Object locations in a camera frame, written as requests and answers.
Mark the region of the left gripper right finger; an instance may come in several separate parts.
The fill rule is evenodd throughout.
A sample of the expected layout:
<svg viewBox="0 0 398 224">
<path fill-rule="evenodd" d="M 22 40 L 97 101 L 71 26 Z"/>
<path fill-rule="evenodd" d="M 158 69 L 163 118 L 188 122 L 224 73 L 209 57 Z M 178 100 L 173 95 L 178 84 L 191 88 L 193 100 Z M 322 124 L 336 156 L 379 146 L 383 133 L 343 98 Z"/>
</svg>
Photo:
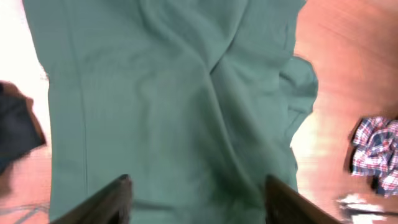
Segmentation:
<svg viewBox="0 0 398 224">
<path fill-rule="evenodd" d="M 270 224 L 341 223 L 272 175 L 266 179 L 265 208 Z"/>
</svg>

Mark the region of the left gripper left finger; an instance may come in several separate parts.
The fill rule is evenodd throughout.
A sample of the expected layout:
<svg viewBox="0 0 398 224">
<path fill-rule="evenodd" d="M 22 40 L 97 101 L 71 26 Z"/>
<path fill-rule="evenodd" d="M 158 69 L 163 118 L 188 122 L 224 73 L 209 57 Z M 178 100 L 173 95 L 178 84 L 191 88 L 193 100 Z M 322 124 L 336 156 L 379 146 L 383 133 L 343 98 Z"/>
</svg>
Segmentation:
<svg viewBox="0 0 398 224">
<path fill-rule="evenodd" d="M 129 224 L 132 180 L 120 175 L 51 224 Z"/>
</svg>

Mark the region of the green shirt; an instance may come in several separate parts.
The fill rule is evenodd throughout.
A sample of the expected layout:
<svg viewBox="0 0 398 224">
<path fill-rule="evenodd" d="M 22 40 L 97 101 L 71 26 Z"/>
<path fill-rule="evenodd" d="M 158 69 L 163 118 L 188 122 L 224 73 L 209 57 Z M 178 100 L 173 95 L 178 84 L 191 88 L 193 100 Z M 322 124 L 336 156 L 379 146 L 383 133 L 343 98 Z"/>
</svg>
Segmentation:
<svg viewBox="0 0 398 224">
<path fill-rule="evenodd" d="M 132 223 L 264 223 L 264 184 L 297 187 L 293 135 L 318 81 L 294 56 L 301 0 L 35 0 L 48 75 L 49 218 L 117 176 Z"/>
</svg>

